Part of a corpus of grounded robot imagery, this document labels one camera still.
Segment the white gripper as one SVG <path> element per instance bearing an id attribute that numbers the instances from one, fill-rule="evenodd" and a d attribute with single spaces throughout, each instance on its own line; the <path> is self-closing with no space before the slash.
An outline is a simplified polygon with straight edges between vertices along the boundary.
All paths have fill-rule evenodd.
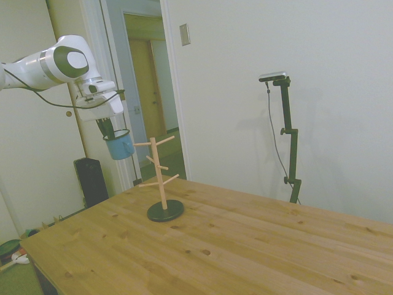
<path id="1" fill-rule="evenodd" d="M 90 98 L 78 98 L 76 107 L 79 117 L 84 121 L 96 120 L 103 136 L 114 139 L 114 128 L 110 117 L 123 112 L 120 95 L 115 92 L 99 93 Z"/>

